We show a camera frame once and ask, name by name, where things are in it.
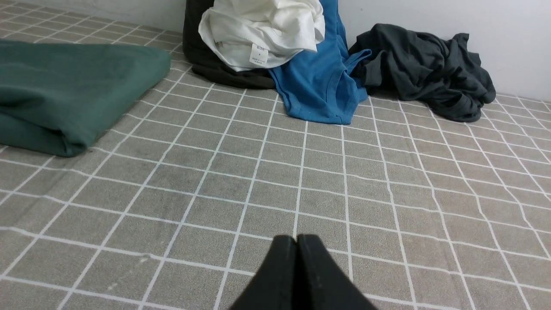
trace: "green folded cloth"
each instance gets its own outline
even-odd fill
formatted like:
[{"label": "green folded cloth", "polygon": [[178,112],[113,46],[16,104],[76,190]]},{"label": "green folded cloth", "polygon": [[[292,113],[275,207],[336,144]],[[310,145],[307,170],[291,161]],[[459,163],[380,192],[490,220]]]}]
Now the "green folded cloth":
[{"label": "green folded cloth", "polygon": [[0,40],[0,144],[76,156],[169,70],[151,47]]}]

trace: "care label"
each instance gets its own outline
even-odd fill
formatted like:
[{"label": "care label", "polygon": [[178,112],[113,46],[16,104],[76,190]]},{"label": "care label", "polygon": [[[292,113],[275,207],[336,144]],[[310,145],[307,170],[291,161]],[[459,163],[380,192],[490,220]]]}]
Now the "care label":
[{"label": "care label", "polygon": [[253,43],[249,61],[256,65],[265,67],[268,63],[268,50]]}]

